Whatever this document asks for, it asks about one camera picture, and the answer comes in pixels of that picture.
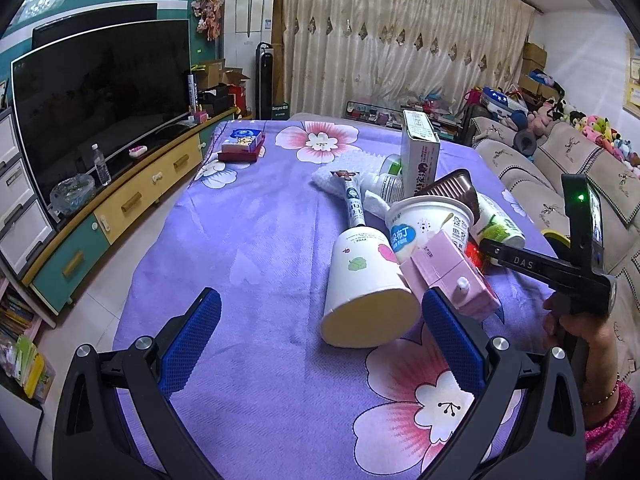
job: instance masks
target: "yellow drawer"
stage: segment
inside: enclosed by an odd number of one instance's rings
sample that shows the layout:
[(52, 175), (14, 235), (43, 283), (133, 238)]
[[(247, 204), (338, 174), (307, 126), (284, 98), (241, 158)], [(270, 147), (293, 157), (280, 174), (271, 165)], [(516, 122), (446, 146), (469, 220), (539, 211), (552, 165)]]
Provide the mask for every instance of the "yellow drawer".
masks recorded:
[(153, 167), (158, 168), (158, 171), (154, 172), (155, 186), (164, 193), (201, 162), (200, 139), (196, 135), (165, 153), (152, 164)]
[(164, 192), (154, 176), (160, 168), (156, 160), (117, 189), (95, 209), (95, 216), (110, 244)]

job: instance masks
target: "pink box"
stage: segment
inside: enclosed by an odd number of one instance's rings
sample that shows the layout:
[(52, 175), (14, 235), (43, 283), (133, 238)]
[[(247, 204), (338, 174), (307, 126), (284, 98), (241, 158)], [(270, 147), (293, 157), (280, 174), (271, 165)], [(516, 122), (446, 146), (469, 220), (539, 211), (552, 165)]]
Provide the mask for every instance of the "pink box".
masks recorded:
[(420, 302), (429, 288), (437, 286), (456, 309), (478, 321), (500, 308), (484, 276), (445, 231), (434, 235), (423, 249), (415, 250), (400, 269)]

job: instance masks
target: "bracelet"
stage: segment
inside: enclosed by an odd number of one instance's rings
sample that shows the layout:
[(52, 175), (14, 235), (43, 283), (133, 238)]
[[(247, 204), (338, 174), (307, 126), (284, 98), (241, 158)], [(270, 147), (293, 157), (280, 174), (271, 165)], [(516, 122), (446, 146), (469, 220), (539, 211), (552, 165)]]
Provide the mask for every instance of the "bracelet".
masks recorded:
[(583, 400), (581, 400), (580, 402), (582, 403), (583, 406), (598, 406), (598, 405), (602, 404), (603, 402), (607, 402), (611, 397), (613, 397), (613, 394), (618, 389), (618, 385), (619, 384), (620, 384), (620, 374), (618, 374), (618, 376), (616, 378), (616, 385), (613, 387), (613, 390), (604, 399), (600, 399), (600, 400), (598, 400), (596, 402), (584, 402)]

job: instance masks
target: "silver bolt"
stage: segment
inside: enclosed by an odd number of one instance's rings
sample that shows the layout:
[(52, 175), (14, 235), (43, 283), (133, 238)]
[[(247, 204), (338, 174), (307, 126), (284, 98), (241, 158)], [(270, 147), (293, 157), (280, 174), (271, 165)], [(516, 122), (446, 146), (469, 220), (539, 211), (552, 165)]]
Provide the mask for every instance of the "silver bolt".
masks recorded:
[(82, 345), (78, 347), (78, 350), (76, 350), (76, 355), (78, 357), (87, 357), (90, 351), (91, 347), (89, 345)]
[(503, 337), (494, 337), (491, 343), (497, 350), (506, 350), (507, 348), (509, 348), (509, 342)]
[(146, 350), (151, 346), (152, 342), (153, 340), (149, 336), (143, 335), (142, 337), (136, 339), (136, 348), (138, 350)]
[(564, 350), (562, 350), (559, 346), (554, 346), (551, 349), (551, 355), (556, 359), (564, 359)]

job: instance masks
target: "wooden tv cabinet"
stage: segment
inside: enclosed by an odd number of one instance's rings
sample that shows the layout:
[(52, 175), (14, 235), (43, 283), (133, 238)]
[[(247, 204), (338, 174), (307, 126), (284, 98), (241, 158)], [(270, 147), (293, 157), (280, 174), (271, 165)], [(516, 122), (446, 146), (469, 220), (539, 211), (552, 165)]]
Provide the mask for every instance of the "wooden tv cabinet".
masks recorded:
[(114, 180), (46, 245), (22, 283), (57, 315), (107, 249), (202, 162), (215, 126), (237, 113), (237, 108), (231, 108), (191, 128)]

